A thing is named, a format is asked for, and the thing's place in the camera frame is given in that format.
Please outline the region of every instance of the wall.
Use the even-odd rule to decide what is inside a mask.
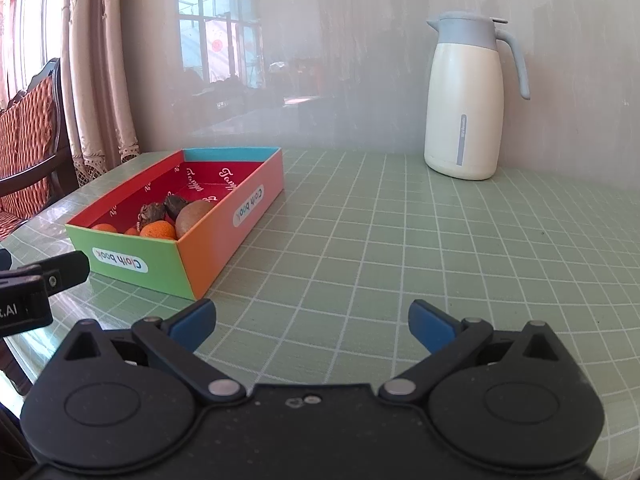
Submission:
[[[266,65],[314,58],[318,98],[247,109],[197,128],[174,111],[185,98],[173,85],[182,73],[175,2],[122,0],[143,149],[279,144],[421,152],[437,42],[424,20],[465,9],[508,19],[504,28],[527,59],[530,102],[519,97],[513,59],[500,48],[500,163],[640,188],[640,0],[261,0]],[[300,76],[293,70],[287,77]],[[296,88],[284,91],[298,96]],[[265,92],[276,90],[268,80]],[[197,116],[202,107],[192,109]]]

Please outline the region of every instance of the box label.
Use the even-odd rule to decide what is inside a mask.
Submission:
[[[244,219],[249,216],[249,213],[262,201],[262,197],[264,197],[264,186],[256,189],[244,204],[238,208],[234,215],[234,227],[238,227],[244,222]]]
[[[94,256],[99,262],[109,264],[121,269],[135,270],[136,272],[149,272],[149,268],[141,258],[129,256],[128,254],[114,253],[106,249],[98,249],[94,247]]]

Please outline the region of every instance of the small orange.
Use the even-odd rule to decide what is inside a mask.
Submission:
[[[118,230],[111,224],[98,224],[94,225],[91,229],[94,231],[105,231],[107,233],[117,233]]]
[[[142,228],[140,236],[147,238],[163,238],[165,240],[175,240],[175,228],[165,220],[153,222]]]

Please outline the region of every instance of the kiwi fruit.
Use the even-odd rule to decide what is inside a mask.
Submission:
[[[206,200],[196,200],[182,208],[178,218],[175,219],[175,234],[178,239],[187,234],[212,209],[213,204]]]

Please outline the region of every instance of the cardboard box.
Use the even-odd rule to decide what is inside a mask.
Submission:
[[[182,150],[91,204],[66,231],[93,272],[198,300],[283,188],[278,148]],[[123,233],[136,225],[143,205],[163,202],[168,194],[215,206],[178,241],[91,229],[109,223]]]

